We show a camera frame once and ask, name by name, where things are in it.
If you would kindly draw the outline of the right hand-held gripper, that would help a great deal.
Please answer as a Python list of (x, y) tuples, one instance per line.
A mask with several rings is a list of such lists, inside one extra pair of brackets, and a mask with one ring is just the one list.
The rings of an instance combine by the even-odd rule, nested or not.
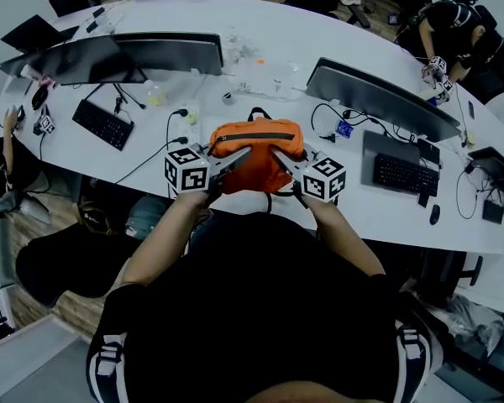
[(324, 152), (306, 150), (307, 156), (294, 160), (280, 149), (270, 149), (273, 160), (294, 180), (293, 192), (303, 203), (311, 197), (323, 203), (336, 202), (345, 188), (346, 168)]

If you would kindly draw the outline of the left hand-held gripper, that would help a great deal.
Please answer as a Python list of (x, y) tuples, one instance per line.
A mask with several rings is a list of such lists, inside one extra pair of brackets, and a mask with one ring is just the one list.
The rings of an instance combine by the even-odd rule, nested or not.
[(223, 175), (239, 168), (248, 159), (251, 148), (243, 147), (224, 158), (208, 154), (208, 150), (207, 145), (185, 145), (167, 152), (164, 164), (169, 191), (176, 196), (206, 192), (206, 207), (222, 195)]

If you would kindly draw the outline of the orange backpack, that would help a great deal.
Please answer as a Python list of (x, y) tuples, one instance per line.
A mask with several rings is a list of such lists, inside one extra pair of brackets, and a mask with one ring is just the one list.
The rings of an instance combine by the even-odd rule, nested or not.
[(207, 154), (223, 159), (246, 147), (250, 148), (247, 157), (216, 178), (206, 206), (223, 194), (244, 190), (268, 195), (277, 193), (290, 184), (292, 178), (280, 167), (271, 151), (278, 149), (294, 160), (306, 155), (300, 126), (287, 119), (273, 119), (261, 107), (253, 108), (245, 121), (225, 123), (216, 128), (211, 134)]

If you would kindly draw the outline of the person's left forearm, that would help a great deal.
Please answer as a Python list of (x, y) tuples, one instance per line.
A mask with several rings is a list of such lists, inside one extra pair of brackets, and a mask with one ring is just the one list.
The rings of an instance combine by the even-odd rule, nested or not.
[(208, 197), (207, 191), (177, 196), (155, 229), (128, 260), (121, 286), (148, 286), (181, 257)]

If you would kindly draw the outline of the person's right forearm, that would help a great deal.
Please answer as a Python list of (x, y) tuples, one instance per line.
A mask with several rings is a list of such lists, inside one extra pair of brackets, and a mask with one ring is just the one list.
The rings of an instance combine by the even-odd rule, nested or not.
[(330, 250), (368, 276), (386, 273), (381, 262), (333, 202), (319, 201), (310, 196), (304, 196), (303, 201), (314, 216), (320, 238)]

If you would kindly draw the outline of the white power strip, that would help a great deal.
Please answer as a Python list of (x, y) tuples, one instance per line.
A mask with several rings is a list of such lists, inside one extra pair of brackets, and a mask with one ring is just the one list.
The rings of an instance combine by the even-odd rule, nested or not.
[[(200, 105), (197, 102), (190, 102), (185, 106), (186, 116), (181, 117), (180, 128), (181, 136), (187, 137), (189, 144), (199, 144), (201, 141), (202, 120), (200, 114)], [(187, 118), (189, 114), (196, 116), (196, 122), (189, 124)]]

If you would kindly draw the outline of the grey desk mat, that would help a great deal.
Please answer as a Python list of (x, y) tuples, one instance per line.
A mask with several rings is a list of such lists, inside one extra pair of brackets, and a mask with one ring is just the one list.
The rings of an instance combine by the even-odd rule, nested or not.
[(378, 154), (389, 155), (415, 165), (420, 163), (420, 152), (417, 146), (391, 139), (384, 134), (364, 131), (360, 178), (362, 185), (373, 185), (374, 163)]

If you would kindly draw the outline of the clear bottle with yellow liquid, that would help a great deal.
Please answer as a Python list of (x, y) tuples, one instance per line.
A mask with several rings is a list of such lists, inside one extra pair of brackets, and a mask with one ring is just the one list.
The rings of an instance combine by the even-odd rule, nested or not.
[(152, 80), (144, 82), (144, 88), (148, 97), (148, 102), (154, 107), (161, 107), (165, 104), (165, 93)]

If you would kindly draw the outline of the wide grey-backed computer monitor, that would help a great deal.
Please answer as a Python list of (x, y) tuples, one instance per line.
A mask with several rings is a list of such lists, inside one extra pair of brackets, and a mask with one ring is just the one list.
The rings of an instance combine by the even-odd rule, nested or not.
[(320, 58), (306, 94), (366, 113), (437, 143), (461, 134), (459, 121), (417, 95), (351, 66)]

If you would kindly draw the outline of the white table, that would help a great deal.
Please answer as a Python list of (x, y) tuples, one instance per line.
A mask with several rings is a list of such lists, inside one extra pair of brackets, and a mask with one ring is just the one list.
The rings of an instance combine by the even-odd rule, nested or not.
[(432, 226), (429, 208), (420, 207), (415, 197), (361, 184), (363, 133), (380, 131), (380, 125), (363, 123), (349, 139), (335, 143), (318, 137), (320, 130), (332, 127), (337, 119), (329, 107), (305, 94), (307, 80), (322, 57), (410, 92), (423, 88), (421, 66), (393, 43), (322, 15), (257, 0), (133, 0), (115, 3), (108, 15), (120, 33), (207, 32), (221, 39), (231, 35), (247, 39), (259, 50), (262, 59), (290, 61), (298, 67), (291, 98), (240, 95), (228, 106), (222, 97), (234, 87), (230, 74), (193, 77), (173, 73), (160, 84), (167, 104), (146, 109), (128, 106), (135, 126), (119, 151), (72, 120), (83, 97), (91, 96), (97, 105), (109, 108), (114, 103), (115, 90), (110, 86), (101, 89), (87, 85), (59, 86), (52, 90), (47, 101), (56, 124), (55, 132), (39, 139), (33, 134), (35, 114), (27, 112), (18, 134), (18, 139), (44, 161), (163, 196), (167, 186), (160, 146), (176, 136), (171, 118), (175, 109), (196, 98), (202, 136), (209, 139), (217, 126), (244, 119), (253, 107), (262, 107), (274, 118), (298, 122), (308, 144), (345, 166), (346, 187), (339, 196), (339, 207), (363, 238), (485, 254), (504, 252), (504, 221), (498, 225), (482, 219), (475, 191), (483, 175), (479, 171), (464, 175), (465, 157), (458, 139), (440, 145), (442, 170), (434, 203), (440, 206), (441, 215)]

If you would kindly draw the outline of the black keyboard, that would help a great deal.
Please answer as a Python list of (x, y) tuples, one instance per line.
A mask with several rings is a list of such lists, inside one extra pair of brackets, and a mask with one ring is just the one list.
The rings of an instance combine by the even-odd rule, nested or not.
[(386, 154), (378, 154), (374, 160), (373, 183), (377, 186), (436, 196), (439, 175), (436, 170), (413, 164)]
[(125, 122), (88, 100), (79, 102), (72, 120), (119, 151), (123, 150), (134, 129), (132, 122)]

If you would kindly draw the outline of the black flat device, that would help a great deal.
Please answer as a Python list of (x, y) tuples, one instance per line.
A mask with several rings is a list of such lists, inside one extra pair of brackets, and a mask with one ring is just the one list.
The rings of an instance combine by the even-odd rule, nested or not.
[(424, 139), (417, 140), (417, 147), (422, 159), (436, 165), (440, 164), (440, 149), (438, 147)]

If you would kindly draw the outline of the person's black shirt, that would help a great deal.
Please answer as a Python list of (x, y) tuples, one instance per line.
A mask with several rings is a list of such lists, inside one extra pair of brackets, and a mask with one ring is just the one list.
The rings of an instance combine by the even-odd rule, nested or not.
[(245, 403), (291, 382), (410, 403), (431, 363), (388, 276), (254, 213), (209, 226), (150, 285), (113, 290), (86, 377), (97, 403)]

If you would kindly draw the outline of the brown bag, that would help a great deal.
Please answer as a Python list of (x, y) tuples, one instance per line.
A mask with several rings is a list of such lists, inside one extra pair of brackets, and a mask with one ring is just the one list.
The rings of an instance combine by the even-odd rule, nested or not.
[(110, 222), (106, 212), (93, 201), (79, 204), (80, 224), (85, 226), (92, 233), (109, 234), (111, 232)]

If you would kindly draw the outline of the black computer monitor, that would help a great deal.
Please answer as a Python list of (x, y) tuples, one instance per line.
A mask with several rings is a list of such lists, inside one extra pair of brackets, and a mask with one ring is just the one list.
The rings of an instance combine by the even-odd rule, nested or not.
[(0, 70), (9, 76), (20, 77), (26, 65), (62, 86), (143, 83), (147, 80), (144, 72), (111, 35), (79, 39), (21, 55), (1, 63)]

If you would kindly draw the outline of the black office chair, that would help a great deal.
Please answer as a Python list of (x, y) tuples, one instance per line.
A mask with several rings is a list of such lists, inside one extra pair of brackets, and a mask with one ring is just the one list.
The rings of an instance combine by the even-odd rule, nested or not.
[(77, 223), (31, 240), (18, 252), (15, 271), (20, 285), (47, 308), (67, 291), (100, 298), (140, 244), (137, 238), (92, 233)]

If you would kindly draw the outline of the spare grey hand-held gripper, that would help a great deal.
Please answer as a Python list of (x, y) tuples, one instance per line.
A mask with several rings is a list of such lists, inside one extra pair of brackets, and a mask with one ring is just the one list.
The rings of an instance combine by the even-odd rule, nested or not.
[(36, 136), (43, 136), (46, 134), (52, 134), (55, 130), (56, 126), (50, 116), (48, 106), (44, 104), (41, 106), (39, 117), (34, 123), (33, 134), (35, 134)]

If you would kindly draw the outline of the dark grey laptop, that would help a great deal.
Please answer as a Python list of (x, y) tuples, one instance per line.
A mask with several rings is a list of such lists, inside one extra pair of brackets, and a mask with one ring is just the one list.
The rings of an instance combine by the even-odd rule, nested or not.
[(493, 147), (485, 147), (468, 153), (471, 164), (481, 168), (500, 191), (504, 192), (504, 156)]

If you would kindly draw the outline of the black box device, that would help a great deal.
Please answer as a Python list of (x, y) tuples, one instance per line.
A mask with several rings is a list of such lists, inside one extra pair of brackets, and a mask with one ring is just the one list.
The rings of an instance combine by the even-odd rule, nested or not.
[(504, 207), (493, 201), (485, 200), (482, 209), (482, 219), (501, 225), (504, 216)]

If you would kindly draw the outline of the black laptop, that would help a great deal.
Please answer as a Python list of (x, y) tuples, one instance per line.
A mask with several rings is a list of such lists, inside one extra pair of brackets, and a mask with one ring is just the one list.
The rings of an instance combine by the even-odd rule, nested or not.
[(22, 53), (33, 53), (66, 42), (71, 39), (78, 26), (65, 30), (57, 30), (43, 20), (39, 15), (34, 15), (18, 27), (5, 34), (1, 41)]

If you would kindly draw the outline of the grey cloth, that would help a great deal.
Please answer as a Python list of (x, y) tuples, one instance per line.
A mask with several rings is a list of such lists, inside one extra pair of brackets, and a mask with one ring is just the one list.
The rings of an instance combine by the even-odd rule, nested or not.
[(479, 338), (488, 353), (495, 350), (504, 331), (504, 319), (499, 314), (457, 294), (446, 303), (446, 325), (455, 337)]

